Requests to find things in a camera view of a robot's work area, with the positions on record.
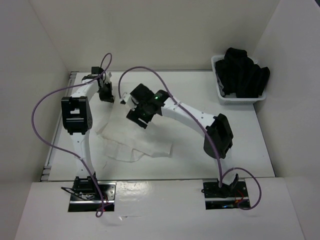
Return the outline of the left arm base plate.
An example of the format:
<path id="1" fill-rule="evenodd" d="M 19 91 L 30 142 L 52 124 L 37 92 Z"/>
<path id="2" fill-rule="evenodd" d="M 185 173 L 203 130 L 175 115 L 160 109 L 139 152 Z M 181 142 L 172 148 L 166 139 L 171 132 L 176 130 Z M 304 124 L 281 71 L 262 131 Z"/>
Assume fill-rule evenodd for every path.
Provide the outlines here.
<path id="1" fill-rule="evenodd" d="M 115 210 L 116 183 L 100 183 L 99 187 L 102 192 L 104 202 L 104 212 L 113 212 Z M 88 195 L 86 199 L 81 199 L 75 195 L 70 196 L 68 212 L 69 213 L 85 213 L 96 212 L 102 206 L 99 195 Z"/>

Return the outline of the white plastic basket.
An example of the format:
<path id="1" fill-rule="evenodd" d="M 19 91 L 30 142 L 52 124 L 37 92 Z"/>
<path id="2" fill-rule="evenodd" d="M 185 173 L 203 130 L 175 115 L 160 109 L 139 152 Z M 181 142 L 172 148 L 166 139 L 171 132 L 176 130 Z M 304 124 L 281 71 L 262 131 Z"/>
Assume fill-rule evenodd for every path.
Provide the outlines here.
<path id="1" fill-rule="evenodd" d="M 217 96 L 218 96 L 218 101 L 221 105 L 253 105 L 256 102 L 263 101 L 267 97 L 267 91 L 264 90 L 262 95 L 256 98 L 237 98 L 234 93 L 229 94 L 229 95 L 222 95 L 223 92 L 223 87 L 221 85 L 220 78 L 218 74 L 216 73 L 216 62 L 223 60 L 224 55 L 214 55 L 211 57 L 211 66 L 212 66 L 212 71 L 215 73 L 215 86 L 216 86 L 216 91 L 217 91 Z"/>

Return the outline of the black skirt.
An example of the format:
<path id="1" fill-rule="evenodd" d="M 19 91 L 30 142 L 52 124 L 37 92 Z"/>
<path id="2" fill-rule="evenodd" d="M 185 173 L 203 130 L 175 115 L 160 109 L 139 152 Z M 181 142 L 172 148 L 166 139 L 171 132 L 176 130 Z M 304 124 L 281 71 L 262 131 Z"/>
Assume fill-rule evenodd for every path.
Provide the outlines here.
<path id="1" fill-rule="evenodd" d="M 262 96 L 270 78 L 270 69 L 260 67 L 248 57 L 246 50 L 230 47 L 223 59 L 214 64 L 222 96 L 258 98 Z"/>

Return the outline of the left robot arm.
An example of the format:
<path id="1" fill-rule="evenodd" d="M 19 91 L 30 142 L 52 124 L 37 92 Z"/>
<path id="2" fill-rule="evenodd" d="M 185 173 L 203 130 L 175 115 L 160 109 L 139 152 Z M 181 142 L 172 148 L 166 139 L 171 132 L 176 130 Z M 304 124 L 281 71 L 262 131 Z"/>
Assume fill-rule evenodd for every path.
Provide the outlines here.
<path id="1" fill-rule="evenodd" d="M 78 167 L 70 192 L 82 200 L 94 200 L 100 197 L 100 188 L 96 181 L 96 172 L 91 160 L 89 136 L 93 126 L 90 100 L 98 94 L 100 101 L 113 103 L 111 75 L 101 67 L 92 67 L 91 74 L 82 78 L 83 85 L 71 96 L 61 99 L 62 123 L 70 134 L 74 152 L 82 163 Z"/>

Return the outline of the white pleated skirt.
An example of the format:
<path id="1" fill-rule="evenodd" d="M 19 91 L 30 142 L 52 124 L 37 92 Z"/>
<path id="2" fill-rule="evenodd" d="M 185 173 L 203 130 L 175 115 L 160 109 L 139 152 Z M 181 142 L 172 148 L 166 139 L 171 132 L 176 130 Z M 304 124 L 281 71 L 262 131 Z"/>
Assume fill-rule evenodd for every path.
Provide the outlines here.
<path id="1" fill-rule="evenodd" d="M 142 156 L 170 156 L 173 142 L 166 137 L 163 126 L 150 122 L 144 129 L 126 118 L 128 112 L 128 107 L 115 102 L 110 114 L 104 115 L 95 127 L 106 146 L 105 155 L 128 163 L 136 162 Z"/>

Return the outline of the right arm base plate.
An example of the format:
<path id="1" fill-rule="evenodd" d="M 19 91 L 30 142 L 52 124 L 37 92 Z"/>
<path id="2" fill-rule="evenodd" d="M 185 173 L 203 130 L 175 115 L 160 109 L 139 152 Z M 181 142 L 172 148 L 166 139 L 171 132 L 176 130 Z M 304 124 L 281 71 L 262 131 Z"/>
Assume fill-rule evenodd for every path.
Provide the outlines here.
<path id="1" fill-rule="evenodd" d="M 206 210 L 250 208 L 251 203 L 244 180 L 239 180 L 232 190 L 219 188 L 217 180 L 204 180 L 201 192 Z"/>

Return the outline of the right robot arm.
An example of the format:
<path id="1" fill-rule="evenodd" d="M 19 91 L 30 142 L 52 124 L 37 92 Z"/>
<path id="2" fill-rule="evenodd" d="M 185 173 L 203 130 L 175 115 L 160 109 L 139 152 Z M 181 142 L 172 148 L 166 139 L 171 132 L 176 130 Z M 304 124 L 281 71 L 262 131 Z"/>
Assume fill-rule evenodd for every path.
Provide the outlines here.
<path id="1" fill-rule="evenodd" d="M 202 112 L 178 101 L 165 90 L 154 93 L 142 83 L 130 93 L 124 93 L 120 103 L 130 108 L 126 118 L 144 129 L 155 115 L 159 115 L 176 120 L 199 133 L 203 137 L 204 152 L 215 159 L 218 168 L 218 187 L 214 192 L 220 198 L 228 198 L 237 190 L 238 175 L 224 176 L 232 167 L 231 161 L 225 158 L 233 146 L 234 138 L 225 115 Z"/>

